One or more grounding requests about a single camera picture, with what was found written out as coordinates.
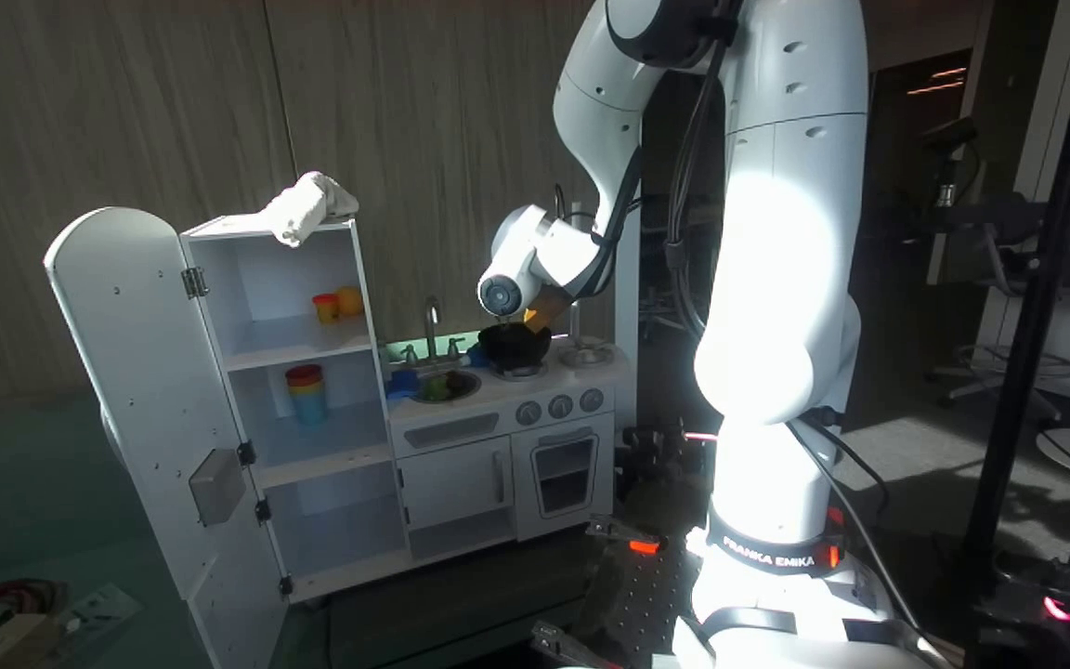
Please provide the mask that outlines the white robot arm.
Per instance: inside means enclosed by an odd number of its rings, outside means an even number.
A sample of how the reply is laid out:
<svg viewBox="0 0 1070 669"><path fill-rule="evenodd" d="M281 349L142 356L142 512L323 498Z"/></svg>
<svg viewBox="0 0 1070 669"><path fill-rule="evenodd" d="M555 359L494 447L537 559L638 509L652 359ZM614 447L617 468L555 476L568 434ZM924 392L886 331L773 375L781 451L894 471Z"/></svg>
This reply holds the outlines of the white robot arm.
<svg viewBox="0 0 1070 669"><path fill-rule="evenodd" d="M491 240L475 300L524 311L587 297L636 197L644 109L670 72L721 100L721 240L695 346L718 409L695 581L670 669L929 669L929 645L874 561L833 553L848 509L828 430L852 393L860 316L868 51L857 0L593 0L555 89L555 125L593 186L593 217L524 203Z"/></svg>

